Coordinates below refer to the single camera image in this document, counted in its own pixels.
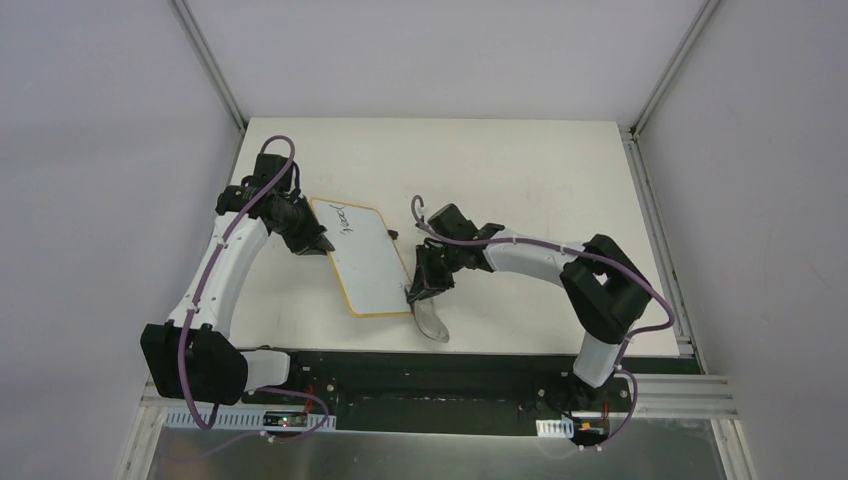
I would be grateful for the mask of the silver mesh eraser sponge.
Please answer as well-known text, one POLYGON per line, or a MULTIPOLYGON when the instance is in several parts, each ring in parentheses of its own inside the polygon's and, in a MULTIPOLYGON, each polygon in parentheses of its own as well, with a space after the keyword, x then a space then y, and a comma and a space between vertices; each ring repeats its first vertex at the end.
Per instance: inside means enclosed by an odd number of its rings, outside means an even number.
POLYGON ((438 316, 432 298, 415 301, 411 308, 416 326, 425 337, 440 343, 450 341, 449 330, 438 316))

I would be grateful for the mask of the yellow framed small whiteboard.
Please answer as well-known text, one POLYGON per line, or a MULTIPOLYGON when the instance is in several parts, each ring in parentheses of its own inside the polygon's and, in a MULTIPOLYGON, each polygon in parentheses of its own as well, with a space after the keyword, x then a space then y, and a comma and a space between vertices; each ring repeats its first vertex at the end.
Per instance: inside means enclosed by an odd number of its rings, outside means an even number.
POLYGON ((310 207, 326 228, 329 253, 349 313, 356 318, 407 315, 410 279, 389 229, 374 208, 313 198, 310 207))

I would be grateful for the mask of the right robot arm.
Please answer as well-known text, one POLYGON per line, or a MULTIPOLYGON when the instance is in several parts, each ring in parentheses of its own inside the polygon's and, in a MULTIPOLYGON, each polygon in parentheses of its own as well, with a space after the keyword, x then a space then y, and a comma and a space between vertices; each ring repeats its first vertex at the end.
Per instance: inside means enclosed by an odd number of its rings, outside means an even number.
POLYGON ((478 227, 453 203, 430 217, 422 209, 422 198, 414 197, 416 225, 428 236, 415 248, 407 303, 415 307, 454 288, 453 276, 461 270, 518 274, 561 287, 584 330, 567 384, 569 400, 583 410, 603 402, 631 327, 656 297, 619 245, 603 234, 570 246, 501 224, 478 227))

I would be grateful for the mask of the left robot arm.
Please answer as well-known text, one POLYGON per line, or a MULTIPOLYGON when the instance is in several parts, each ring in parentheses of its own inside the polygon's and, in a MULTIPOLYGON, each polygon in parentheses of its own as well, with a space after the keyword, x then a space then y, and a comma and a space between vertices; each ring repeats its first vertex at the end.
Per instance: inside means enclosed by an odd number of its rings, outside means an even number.
POLYGON ((297 402, 305 378, 288 354, 241 351, 229 340, 247 274, 266 241, 283 238, 295 255, 324 255, 333 246, 307 198, 271 190, 245 214, 256 187, 229 186, 218 197, 212 237, 189 288, 168 318, 146 325, 140 345, 160 396, 233 405, 257 388, 281 404, 297 402))

